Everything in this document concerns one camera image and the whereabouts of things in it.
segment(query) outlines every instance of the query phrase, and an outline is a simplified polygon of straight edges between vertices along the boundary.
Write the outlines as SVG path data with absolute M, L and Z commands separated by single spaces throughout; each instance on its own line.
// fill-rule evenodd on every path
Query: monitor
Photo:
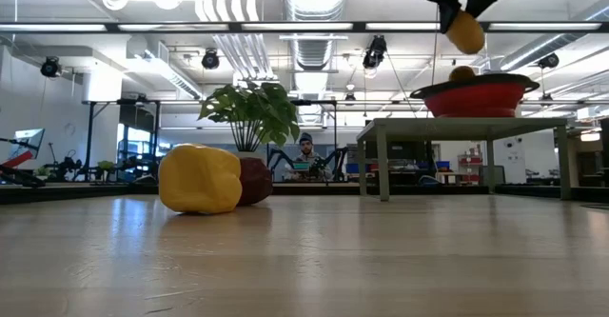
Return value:
M 294 161 L 294 170 L 298 171 L 309 171 L 311 164 L 307 163 L 307 161 Z
M 44 129 L 18 130 L 13 139 L 18 144 L 10 146 L 9 160 L 14 159 L 26 152 L 31 153 L 30 159 L 38 157 L 38 151 L 42 145 L 42 137 L 45 135 Z

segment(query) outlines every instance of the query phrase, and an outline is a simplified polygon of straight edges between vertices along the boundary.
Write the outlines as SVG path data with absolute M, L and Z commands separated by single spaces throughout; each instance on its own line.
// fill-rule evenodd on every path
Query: table leg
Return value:
M 560 166 L 560 199 L 571 199 L 571 179 L 569 178 L 569 150 L 567 149 L 567 128 L 561 126 L 556 128 L 557 141 L 559 143 L 559 166 Z
M 379 161 L 379 190 L 381 201 L 389 201 L 389 165 L 387 163 L 387 134 L 385 126 L 377 128 L 377 159 Z
M 360 195 L 367 194 L 367 180 L 365 178 L 365 150 L 363 140 L 358 140 L 358 170 L 360 172 Z
M 488 185 L 488 193 L 495 193 L 495 148 L 493 139 L 486 139 L 486 163 L 488 170 L 486 171 L 486 185 Z

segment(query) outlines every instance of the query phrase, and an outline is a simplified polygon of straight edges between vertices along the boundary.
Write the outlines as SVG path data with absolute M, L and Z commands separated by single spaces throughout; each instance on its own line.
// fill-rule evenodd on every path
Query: man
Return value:
M 303 132 L 303 134 L 301 135 L 301 139 L 299 140 L 299 143 L 301 146 L 301 154 L 294 159 L 295 162 L 299 162 L 299 161 L 307 162 L 310 164 L 311 167 L 313 167 L 315 164 L 315 161 L 317 161 L 318 159 L 320 159 L 320 160 L 324 159 L 318 153 L 313 151 L 313 137 L 309 133 Z M 290 179 L 304 180 L 304 179 L 307 179 L 308 177 L 310 177 L 311 174 L 312 173 L 292 170 L 290 173 L 290 177 L 291 177 Z M 332 171 L 330 171 L 330 168 L 325 166 L 324 169 L 321 170 L 321 173 L 318 174 L 318 177 L 322 180 L 323 179 L 330 180 L 332 178 Z

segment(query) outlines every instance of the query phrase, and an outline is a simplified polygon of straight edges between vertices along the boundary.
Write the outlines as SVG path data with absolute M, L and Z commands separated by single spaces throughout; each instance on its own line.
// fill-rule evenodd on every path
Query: desk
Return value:
M 436 173 L 436 179 L 438 179 L 439 182 L 443 183 L 443 184 L 450 184 L 449 182 L 449 178 L 455 177 L 455 185 L 459 186 L 461 184 L 461 178 L 464 176 L 469 176 L 472 174 L 463 174 L 463 173 L 455 173 L 455 172 L 437 172 Z
M 389 200 L 387 141 L 486 141 L 488 167 L 495 166 L 493 141 L 544 129 L 556 129 L 560 160 L 560 197 L 570 199 L 567 155 L 567 120 L 564 118 L 376 118 L 357 136 L 360 194 L 366 195 L 363 179 L 365 141 L 377 142 L 381 200 Z M 495 192 L 495 172 L 488 171 L 490 193 Z

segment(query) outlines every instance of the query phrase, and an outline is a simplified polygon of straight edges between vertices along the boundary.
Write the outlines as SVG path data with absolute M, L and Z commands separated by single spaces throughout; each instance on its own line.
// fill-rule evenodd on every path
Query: bowl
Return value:
M 417 89 L 410 98 L 423 99 L 434 117 L 515 117 L 522 96 L 539 87 L 524 75 L 485 74 Z

